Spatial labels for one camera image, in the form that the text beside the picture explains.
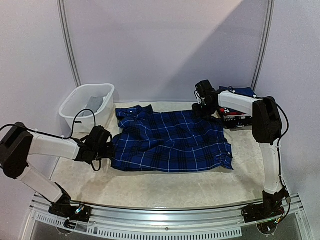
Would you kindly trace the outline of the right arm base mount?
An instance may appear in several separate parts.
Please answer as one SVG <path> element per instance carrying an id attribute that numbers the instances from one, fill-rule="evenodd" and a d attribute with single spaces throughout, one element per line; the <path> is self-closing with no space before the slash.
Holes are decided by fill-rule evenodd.
<path id="1" fill-rule="evenodd" d="M 284 197 L 288 204 L 285 210 L 283 200 L 276 200 L 273 197 L 266 197 L 263 203 L 250 203 L 241 209 L 241 215 L 245 223 L 256 223 L 258 231 L 265 235 L 272 235 L 276 232 L 278 225 L 289 215 L 291 210 L 291 197 Z"/>

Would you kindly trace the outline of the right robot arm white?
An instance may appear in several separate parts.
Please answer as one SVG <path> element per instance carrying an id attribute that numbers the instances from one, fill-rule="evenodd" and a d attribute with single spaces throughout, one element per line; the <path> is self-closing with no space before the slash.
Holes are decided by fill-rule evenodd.
<path id="1" fill-rule="evenodd" d="M 290 196 L 281 174 L 281 107 L 271 96 L 257 97 L 237 93 L 231 89 L 215 90 L 209 80 L 195 85 L 194 95 L 198 103 L 192 105 L 195 113 L 204 118 L 215 113 L 219 107 L 236 110 L 252 118 L 252 135 L 262 153 L 264 166 L 263 199 L 258 213 L 269 218 L 278 210 L 278 203 Z"/>

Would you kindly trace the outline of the blue plaid shirt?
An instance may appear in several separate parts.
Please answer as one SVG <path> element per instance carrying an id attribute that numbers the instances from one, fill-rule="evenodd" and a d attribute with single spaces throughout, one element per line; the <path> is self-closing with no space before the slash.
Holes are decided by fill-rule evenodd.
<path id="1" fill-rule="evenodd" d="M 123 172 L 232 170 L 232 146 L 220 119 L 193 110 L 155 112 L 151 105 L 117 108 L 111 167 Z"/>

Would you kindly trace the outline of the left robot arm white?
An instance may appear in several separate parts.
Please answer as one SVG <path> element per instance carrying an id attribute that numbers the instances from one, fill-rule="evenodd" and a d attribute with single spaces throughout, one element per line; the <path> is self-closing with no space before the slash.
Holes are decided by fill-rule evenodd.
<path id="1" fill-rule="evenodd" d="M 31 159 L 45 156 L 90 165 L 115 155 L 113 136 L 100 125 L 93 127 L 87 136 L 80 139 L 29 129 L 22 122 L 6 124 L 1 130 L 7 130 L 0 141 L 0 167 L 4 175 L 22 182 L 55 204 L 55 209 L 63 217 L 70 217 L 74 213 L 74 205 L 69 202 L 63 188 L 38 170 Z"/>

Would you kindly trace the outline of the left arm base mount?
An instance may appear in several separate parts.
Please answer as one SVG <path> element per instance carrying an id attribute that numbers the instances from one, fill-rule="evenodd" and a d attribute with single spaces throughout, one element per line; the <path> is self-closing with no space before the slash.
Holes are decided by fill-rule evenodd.
<path id="1" fill-rule="evenodd" d="M 72 205 L 69 198 L 61 198 L 57 202 L 51 203 L 48 212 L 65 218 L 63 227 L 74 230 L 77 222 L 88 223 L 90 221 L 92 210 L 92 207 L 84 203 Z"/>

